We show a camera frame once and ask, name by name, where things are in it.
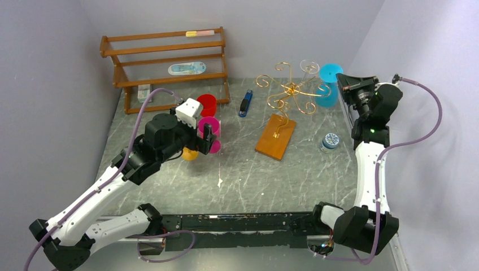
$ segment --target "wooden block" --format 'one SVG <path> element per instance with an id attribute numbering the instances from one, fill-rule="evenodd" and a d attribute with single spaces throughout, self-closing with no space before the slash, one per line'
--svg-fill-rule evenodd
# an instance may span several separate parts
<path id="1" fill-rule="evenodd" d="M 277 114 L 271 115 L 266 128 L 264 128 L 263 134 L 259 138 L 258 144 L 256 144 L 255 151 L 281 161 L 288 146 L 289 139 L 291 139 L 291 135 L 296 127 L 296 122 L 289 120 L 288 124 L 279 130 L 279 137 L 274 137 L 276 129 L 283 124 L 284 121 L 285 119 L 282 116 Z"/>

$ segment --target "gray marble tabletop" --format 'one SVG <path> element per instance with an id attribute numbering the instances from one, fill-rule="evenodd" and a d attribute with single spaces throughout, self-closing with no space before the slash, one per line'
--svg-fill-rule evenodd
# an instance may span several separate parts
<path id="1" fill-rule="evenodd" d="M 197 98 L 204 93 L 224 97 L 221 82 L 214 80 L 168 84 L 183 98 Z M 246 117 L 238 109 L 246 90 L 253 99 Z M 320 108 L 313 115 L 304 115 L 291 107 L 290 118 L 297 122 L 282 161 L 257 153 L 254 148 L 272 113 L 266 104 L 268 95 L 282 91 L 272 84 L 256 85 L 254 78 L 229 79 L 231 102 L 218 106 L 216 117 L 221 121 L 221 150 L 216 154 L 200 154 L 196 160 L 182 158 L 162 165 L 137 189 L 112 204 L 105 215 L 124 215 L 143 203 L 151 203 L 161 213 L 242 213 L 311 211 L 320 201 L 350 208 L 356 194 L 356 159 L 350 131 L 339 103 L 333 108 Z M 158 94 L 151 105 L 169 104 L 173 99 Z M 301 97 L 300 102 L 311 100 Z M 124 148 L 131 135 L 137 114 L 125 115 L 123 95 L 108 135 L 98 175 Z M 139 107 L 136 95 L 132 106 Z M 160 112 L 145 113 L 139 133 L 145 124 Z M 327 133 L 341 138 L 340 146 L 331 154 L 319 150 Z"/>

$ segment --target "light blue cup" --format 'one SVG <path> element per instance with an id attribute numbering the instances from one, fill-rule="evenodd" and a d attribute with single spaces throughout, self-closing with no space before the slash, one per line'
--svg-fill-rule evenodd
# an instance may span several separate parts
<path id="1" fill-rule="evenodd" d="M 336 73 L 343 72 L 341 66 L 334 63 L 326 64 L 319 70 L 319 77 L 324 83 L 316 89 L 316 94 L 328 95 L 329 90 L 331 90 L 331 95 L 327 97 L 316 97 L 315 101 L 318 106 L 330 108 L 336 104 L 339 96 Z"/>

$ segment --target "blue stapler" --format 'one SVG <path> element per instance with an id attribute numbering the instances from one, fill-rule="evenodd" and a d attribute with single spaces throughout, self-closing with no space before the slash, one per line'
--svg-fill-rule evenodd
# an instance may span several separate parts
<path id="1" fill-rule="evenodd" d="M 246 92 L 245 98 L 243 99 L 243 101 L 241 101 L 241 105 L 239 106 L 238 116 L 246 117 L 246 114 L 248 113 L 248 109 L 250 108 L 250 103 L 252 98 L 253 98 L 253 91 L 249 89 Z"/>

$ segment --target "wooden dish rack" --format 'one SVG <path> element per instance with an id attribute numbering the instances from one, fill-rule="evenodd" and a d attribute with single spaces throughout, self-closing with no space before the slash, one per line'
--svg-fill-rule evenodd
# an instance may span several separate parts
<path id="1" fill-rule="evenodd" d="M 133 36 L 102 37 L 100 54 L 104 58 L 108 56 L 111 57 L 115 67 L 113 85 L 116 88 L 123 88 L 125 91 L 124 111 L 126 114 L 138 113 L 140 111 L 140 108 L 131 108 L 132 92 L 134 86 L 145 84 L 168 84 L 222 78 L 226 98 L 219 99 L 217 97 L 216 103 L 229 103 L 228 69 L 224 54 L 225 37 L 223 27 L 196 31 L 204 30 L 214 30 L 215 34 L 213 36 L 204 37 L 186 37 L 186 31 L 178 31 Z M 147 44 L 147 46 L 139 46 L 139 43 L 143 43 L 143 45 Z M 157 52 L 190 49 L 187 51 L 187 53 L 190 53 L 191 51 L 198 51 L 198 49 L 207 49 L 209 47 L 220 47 L 221 52 L 216 54 L 181 56 L 175 58 L 156 58 Z M 148 59 L 149 55 L 147 53 L 152 53 L 155 57 L 153 57 L 153 59 Z M 194 61 L 204 62 L 206 65 L 206 71 L 200 75 L 183 76 L 173 76 L 167 71 L 168 67 L 172 64 Z M 143 69 L 143 71 L 148 71 L 150 73 L 153 72 L 153 74 L 138 76 L 135 73 L 135 69 Z M 175 104 L 151 106 L 146 108 L 146 112 L 168 110 L 173 106 L 175 106 Z"/>

